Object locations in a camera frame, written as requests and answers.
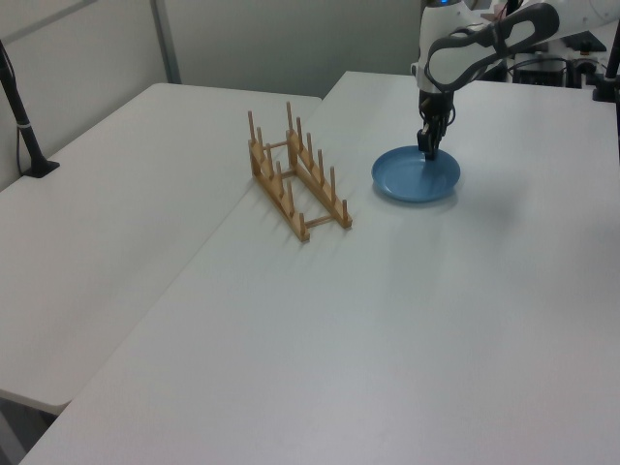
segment floor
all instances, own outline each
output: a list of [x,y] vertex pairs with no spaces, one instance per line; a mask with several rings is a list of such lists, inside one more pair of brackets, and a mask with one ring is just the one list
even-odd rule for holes
[[0,399],[0,465],[17,465],[53,421],[54,416]]

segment white table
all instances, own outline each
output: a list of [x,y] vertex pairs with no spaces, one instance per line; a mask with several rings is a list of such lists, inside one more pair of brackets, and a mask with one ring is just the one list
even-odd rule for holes
[[301,245],[253,187],[23,465],[617,464],[615,107],[474,83],[413,206],[370,169],[417,98],[346,74],[306,129],[353,228]]
[[0,194],[0,397],[59,413],[251,185],[247,110],[282,140],[286,102],[157,84]]

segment black stand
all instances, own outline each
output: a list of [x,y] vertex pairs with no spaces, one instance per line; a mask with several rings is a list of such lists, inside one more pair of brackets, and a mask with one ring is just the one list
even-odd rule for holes
[[30,125],[26,109],[23,107],[19,92],[17,92],[16,77],[13,74],[7,52],[1,41],[0,80],[2,80],[2,87],[4,88],[5,94],[7,94],[7,100],[9,100],[9,105],[11,105],[11,109],[13,110],[17,127],[21,132],[26,148],[28,148],[28,153],[30,153],[30,169],[23,175],[39,178],[44,177],[46,174],[57,169],[60,164],[47,160],[46,157],[43,156],[43,153],[41,153],[41,148],[39,148],[39,143],[37,142],[37,138],[35,138],[35,132]]
[[620,80],[618,80],[618,68],[620,67],[620,22],[618,22],[618,28],[616,29],[616,37],[613,40],[613,46],[611,48],[611,54],[609,55],[609,63],[607,64],[607,71],[603,75],[597,75],[597,88],[594,89],[592,99],[596,102],[609,102],[614,103],[616,101],[616,89],[620,86]]

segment gray wall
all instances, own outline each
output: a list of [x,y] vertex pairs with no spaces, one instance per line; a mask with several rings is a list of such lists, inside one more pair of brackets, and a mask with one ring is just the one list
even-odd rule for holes
[[345,71],[409,74],[420,0],[163,0],[184,84],[324,97]]
[[[21,27],[24,10],[16,8],[17,1],[23,0],[0,0],[0,12],[3,23],[14,15]],[[13,32],[0,30],[0,37],[10,40]],[[5,46],[46,156],[150,84],[166,81],[149,0],[90,2]],[[17,179],[15,152],[16,123],[0,92],[0,190]],[[27,152],[22,160],[27,167]]]

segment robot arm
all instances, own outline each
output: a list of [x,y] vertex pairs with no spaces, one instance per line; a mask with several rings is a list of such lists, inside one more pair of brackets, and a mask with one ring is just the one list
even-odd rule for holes
[[434,159],[453,110],[453,92],[488,66],[551,39],[620,18],[618,0],[525,0],[514,14],[489,22],[461,0],[435,0],[426,7],[417,69],[424,128],[418,146]]

